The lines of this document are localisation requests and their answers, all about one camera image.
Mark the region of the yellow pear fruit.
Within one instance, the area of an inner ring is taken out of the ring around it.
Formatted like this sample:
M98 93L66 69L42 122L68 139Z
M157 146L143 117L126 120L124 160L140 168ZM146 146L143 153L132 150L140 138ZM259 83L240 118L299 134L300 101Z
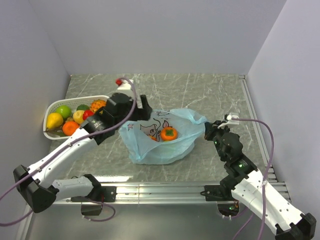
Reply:
M48 130L59 128L63 124L63 122L64 122L64 119L61 114L57 112L50 113L47 116L46 128Z

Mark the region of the orange round fruit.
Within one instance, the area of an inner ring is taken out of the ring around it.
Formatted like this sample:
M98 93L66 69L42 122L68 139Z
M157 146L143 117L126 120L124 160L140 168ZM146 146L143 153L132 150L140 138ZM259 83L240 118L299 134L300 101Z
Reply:
M75 121L67 121L63 126L62 126L62 132L66 136L71 136L74 134L74 132L79 128L79 124L76 123Z

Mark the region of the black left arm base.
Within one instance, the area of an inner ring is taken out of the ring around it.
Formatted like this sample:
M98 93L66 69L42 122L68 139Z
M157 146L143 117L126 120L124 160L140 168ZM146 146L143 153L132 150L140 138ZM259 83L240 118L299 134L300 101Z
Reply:
M71 197L71 202L103 202L111 203L116 200L117 187L116 186L96 186L87 196Z

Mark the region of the light blue printed plastic bag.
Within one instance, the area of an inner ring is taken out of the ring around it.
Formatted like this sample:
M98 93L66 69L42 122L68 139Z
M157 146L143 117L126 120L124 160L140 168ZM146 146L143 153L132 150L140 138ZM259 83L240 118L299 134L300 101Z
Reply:
M127 121L118 132L134 164L168 165L181 160L193 150L196 139L205 133L205 122L205 116L189 108L156 109L149 120ZM166 127L177 130L177 139L161 139L161 131ZM156 137L158 141L150 139L148 135Z

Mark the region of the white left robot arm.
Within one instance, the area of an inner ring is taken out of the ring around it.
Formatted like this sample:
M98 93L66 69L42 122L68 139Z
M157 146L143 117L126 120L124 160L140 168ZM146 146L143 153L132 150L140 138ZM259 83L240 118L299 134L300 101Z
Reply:
M48 209L55 201L66 198L102 199L101 183L92 175L59 180L58 175L78 157L113 136L127 121L147 121L152 108L147 97L140 95L142 107L132 96L114 93L106 106L89 116L63 144L42 160L25 167L19 165L13 176L16 188L34 213Z

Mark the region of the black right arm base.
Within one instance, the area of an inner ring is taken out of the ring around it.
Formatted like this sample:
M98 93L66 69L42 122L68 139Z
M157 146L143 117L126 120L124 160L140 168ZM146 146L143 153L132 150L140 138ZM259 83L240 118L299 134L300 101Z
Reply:
M234 201L235 198L232 197L231 190L235 190L238 183L235 178L228 175L219 182L219 185L205 185L200 195L204 196L207 202Z

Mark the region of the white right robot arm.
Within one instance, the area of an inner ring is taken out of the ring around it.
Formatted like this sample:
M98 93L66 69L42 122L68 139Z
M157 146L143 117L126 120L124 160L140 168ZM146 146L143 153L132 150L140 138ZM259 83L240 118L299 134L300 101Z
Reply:
M232 117L206 122L204 138L212 141L227 176L213 190L205 186L201 195L210 201L237 200L261 219L261 229L268 227L277 240L311 240L317 220L287 201L243 153L238 134L230 131L240 119Z

